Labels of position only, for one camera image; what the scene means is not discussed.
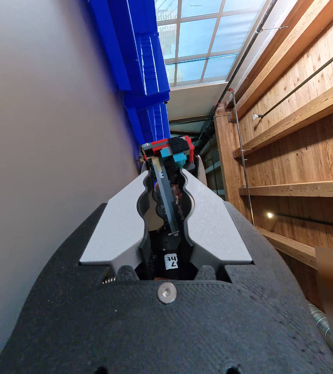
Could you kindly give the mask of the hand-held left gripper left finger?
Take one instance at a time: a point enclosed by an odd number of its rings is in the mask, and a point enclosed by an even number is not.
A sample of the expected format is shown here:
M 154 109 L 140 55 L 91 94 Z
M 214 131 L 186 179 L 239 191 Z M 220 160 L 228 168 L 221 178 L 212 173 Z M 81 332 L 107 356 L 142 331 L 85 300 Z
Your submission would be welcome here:
M 150 261 L 150 235 L 145 213 L 150 208 L 150 171 L 144 171 L 109 199 L 80 258 L 82 265 L 129 265 Z

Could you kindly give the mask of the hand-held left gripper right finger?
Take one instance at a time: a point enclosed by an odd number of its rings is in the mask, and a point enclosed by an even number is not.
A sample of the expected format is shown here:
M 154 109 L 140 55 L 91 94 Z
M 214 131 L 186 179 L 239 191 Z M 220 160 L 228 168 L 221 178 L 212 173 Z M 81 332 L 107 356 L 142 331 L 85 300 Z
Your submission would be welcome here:
M 237 230 L 225 201 L 181 169 L 184 192 L 191 202 L 184 220 L 185 236 L 193 247 L 190 262 L 200 269 L 204 265 L 218 270 L 222 265 L 251 264 L 253 259 Z

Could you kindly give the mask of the toy brick model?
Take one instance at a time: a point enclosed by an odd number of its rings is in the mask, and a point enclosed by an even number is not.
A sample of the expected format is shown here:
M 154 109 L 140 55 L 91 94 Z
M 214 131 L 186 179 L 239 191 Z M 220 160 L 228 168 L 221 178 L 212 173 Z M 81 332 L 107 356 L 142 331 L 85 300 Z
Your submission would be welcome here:
M 179 233 L 182 215 L 172 192 L 172 185 L 178 184 L 181 171 L 195 172 L 194 146 L 189 136 L 173 137 L 145 143 L 140 146 L 139 161 L 149 163 L 156 202 L 156 213 L 163 219 L 164 230 L 169 235 Z

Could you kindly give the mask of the person's right hand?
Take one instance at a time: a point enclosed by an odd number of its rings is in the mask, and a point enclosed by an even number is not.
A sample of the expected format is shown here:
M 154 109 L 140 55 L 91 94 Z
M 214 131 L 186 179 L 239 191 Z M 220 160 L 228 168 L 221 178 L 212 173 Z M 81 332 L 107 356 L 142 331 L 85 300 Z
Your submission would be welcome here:
M 181 203 L 183 202 L 183 191 L 180 190 L 178 184 L 172 185 L 172 192 L 175 197 L 178 206 L 181 207 Z

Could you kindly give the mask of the rusty ceiling rod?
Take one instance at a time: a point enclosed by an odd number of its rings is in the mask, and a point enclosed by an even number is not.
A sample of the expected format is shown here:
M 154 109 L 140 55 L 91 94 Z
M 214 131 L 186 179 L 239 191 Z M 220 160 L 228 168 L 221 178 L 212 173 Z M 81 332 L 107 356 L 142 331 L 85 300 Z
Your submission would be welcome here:
M 238 118 L 237 107 L 236 107 L 235 91 L 234 91 L 233 88 L 229 88 L 229 91 L 231 92 L 231 96 L 232 96 L 232 99 L 233 99 L 234 116 L 235 116 L 235 122 L 237 124 L 237 130 L 238 130 L 239 145 L 240 145 L 240 156 L 241 156 L 241 161 L 242 161 L 242 167 L 243 167 L 243 170 L 244 170 L 245 189 L 246 189 L 246 193 L 247 193 L 251 223 L 252 223 L 253 226 L 255 226 L 254 216 L 253 216 L 253 208 L 252 208 L 252 203 L 251 203 L 251 196 L 250 196 L 250 193 L 249 193 L 248 175 L 247 175 L 246 165 L 245 165 L 244 149 L 243 149 L 243 145 L 242 145 L 242 138 L 241 138 L 240 127 L 239 127 L 239 118 Z

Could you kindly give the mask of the small blue storage bin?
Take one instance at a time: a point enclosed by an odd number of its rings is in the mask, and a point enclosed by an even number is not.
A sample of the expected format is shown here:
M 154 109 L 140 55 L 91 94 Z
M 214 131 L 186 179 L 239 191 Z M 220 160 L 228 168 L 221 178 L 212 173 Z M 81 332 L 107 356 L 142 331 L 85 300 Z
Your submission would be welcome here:
M 165 102 L 143 110 L 126 108 L 135 139 L 139 144 L 170 138 L 169 119 Z

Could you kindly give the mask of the wooden ceiling beam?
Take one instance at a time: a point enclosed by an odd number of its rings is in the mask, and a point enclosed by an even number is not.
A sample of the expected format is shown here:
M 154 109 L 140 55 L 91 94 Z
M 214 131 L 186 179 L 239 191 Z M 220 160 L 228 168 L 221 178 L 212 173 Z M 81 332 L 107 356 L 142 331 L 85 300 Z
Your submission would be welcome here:
M 244 155 L 255 152 L 333 113 L 333 87 L 244 144 Z
M 249 83 L 239 87 L 236 104 L 239 119 L 265 94 L 300 54 L 333 20 L 333 1 L 296 1 L 282 25 L 289 28 L 276 32 L 258 63 L 248 75 Z
M 285 236 L 265 230 L 264 228 L 255 227 L 277 250 L 294 259 L 318 269 L 316 262 L 315 248 Z
M 242 187 L 239 195 L 333 198 L 333 181 Z

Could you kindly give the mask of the hanging spot lamp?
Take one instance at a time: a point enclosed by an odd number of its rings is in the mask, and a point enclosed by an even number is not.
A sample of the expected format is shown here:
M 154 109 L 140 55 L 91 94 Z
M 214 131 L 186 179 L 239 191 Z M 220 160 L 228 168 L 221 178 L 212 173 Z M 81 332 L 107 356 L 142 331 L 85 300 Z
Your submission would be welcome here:
M 262 119 L 265 116 L 267 116 L 271 111 L 273 111 L 276 107 L 278 107 L 281 103 L 283 103 L 286 99 L 288 99 L 292 94 L 294 94 L 297 90 L 299 90 L 301 87 L 303 87 L 312 78 L 314 78 L 316 75 L 318 75 L 320 72 L 322 72 L 322 70 L 324 70 L 332 62 L 333 62 L 333 57 L 331 57 L 328 61 L 326 61 L 322 66 L 320 66 L 309 77 L 307 77 L 304 81 L 302 81 L 299 85 L 297 85 L 292 91 L 290 91 L 286 96 L 284 96 L 281 100 L 279 100 L 270 109 L 268 109 L 264 114 L 262 114 L 262 115 L 254 114 L 253 115 L 253 120 L 255 120 L 257 118 Z

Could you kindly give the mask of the large blue storage bin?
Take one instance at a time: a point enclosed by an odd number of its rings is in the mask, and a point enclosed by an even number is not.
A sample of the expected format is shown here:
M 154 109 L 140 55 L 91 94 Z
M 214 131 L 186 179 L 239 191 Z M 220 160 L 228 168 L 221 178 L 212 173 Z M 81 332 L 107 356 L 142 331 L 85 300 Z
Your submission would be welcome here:
M 153 1 L 87 1 L 115 86 L 127 108 L 163 104 L 170 86 Z

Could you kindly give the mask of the large paned window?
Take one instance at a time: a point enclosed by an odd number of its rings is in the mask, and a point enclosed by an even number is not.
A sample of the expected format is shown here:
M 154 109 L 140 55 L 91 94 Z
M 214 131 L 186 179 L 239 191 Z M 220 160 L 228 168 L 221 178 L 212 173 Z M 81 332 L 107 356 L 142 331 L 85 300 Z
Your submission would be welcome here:
M 264 0 L 156 0 L 170 87 L 224 82 Z

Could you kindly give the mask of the silver ventilation duct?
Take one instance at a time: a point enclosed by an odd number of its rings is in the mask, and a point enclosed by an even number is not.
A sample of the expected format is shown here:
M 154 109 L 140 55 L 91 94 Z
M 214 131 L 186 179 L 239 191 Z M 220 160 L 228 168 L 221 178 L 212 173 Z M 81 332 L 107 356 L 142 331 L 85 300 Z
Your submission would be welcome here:
M 308 303 L 308 308 L 310 311 L 310 314 L 312 315 L 315 324 L 321 334 L 323 335 L 323 339 L 325 343 L 329 346 L 329 348 L 333 351 L 333 341 L 332 341 L 332 335 L 328 323 L 327 316 L 325 313 L 323 313 L 319 308 L 314 306 L 311 303 Z

